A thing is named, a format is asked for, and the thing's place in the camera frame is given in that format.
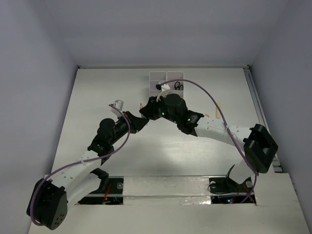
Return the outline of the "black handled scissors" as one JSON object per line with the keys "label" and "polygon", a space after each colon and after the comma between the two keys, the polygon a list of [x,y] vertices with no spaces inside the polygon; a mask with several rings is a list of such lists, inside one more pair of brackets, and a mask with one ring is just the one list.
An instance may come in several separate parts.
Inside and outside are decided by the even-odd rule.
{"label": "black handled scissors", "polygon": [[175,89],[175,90],[183,91],[183,89],[184,89],[183,83],[180,82],[180,81],[175,82],[175,84],[174,84],[174,89]]}

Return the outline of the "cream glue stick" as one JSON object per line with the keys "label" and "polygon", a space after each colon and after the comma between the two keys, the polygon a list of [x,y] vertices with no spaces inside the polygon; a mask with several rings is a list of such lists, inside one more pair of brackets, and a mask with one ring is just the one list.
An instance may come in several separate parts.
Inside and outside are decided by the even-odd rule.
{"label": "cream glue stick", "polygon": [[218,102],[218,103],[217,103],[217,106],[216,106],[216,108],[215,108],[215,118],[216,118],[216,119],[221,119],[221,112],[220,112],[220,110],[221,110],[221,105],[220,105],[220,103]]}

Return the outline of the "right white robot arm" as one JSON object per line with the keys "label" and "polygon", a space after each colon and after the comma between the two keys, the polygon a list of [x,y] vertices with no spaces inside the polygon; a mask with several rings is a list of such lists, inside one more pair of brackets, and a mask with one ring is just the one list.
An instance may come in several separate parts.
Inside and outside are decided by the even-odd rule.
{"label": "right white robot arm", "polygon": [[191,111],[185,100],[177,94],[150,97],[139,112],[149,120],[165,118],[187,135],[211,138],[242,152],[243,159],[230,168],[224,179],[224,185],[229,191],[236,191],[252,175],[266,174],[278,150],[277,143],[265,126],[256,124],[248,128],[228,125],[220,119]]}

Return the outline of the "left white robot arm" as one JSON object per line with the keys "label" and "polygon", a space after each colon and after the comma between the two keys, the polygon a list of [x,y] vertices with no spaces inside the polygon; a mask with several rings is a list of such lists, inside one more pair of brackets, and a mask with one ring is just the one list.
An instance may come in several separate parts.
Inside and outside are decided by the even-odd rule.
{"label": "left white robot arm", "polygon": [[90,192],[104,192],[108,174],[100,167],[121,149],[115,149],[114,144],[142,130],[148,121],[146,116],[136,117],[129,111],[117,111],[117,120],[103,119],[96,136],[77,161],[60,167],[35,184],[26,210],[32,222],[55,230],[75,203]]}

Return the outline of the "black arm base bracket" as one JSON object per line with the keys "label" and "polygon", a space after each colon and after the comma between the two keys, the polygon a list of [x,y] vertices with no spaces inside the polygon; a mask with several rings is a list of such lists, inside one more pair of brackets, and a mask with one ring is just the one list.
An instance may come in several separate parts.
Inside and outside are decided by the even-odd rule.
{"label": "black arm base bracket", "polygon": [[233,167],[230,168],[226,176],[224,177],[211,177],[209,178],[208,191],[215,195],[227,195],[238,194],[246,191],[245,188],[251,188],[253,186],[251,177],[247,178],[242,183],[236,183],[230,179],[230,173]]}

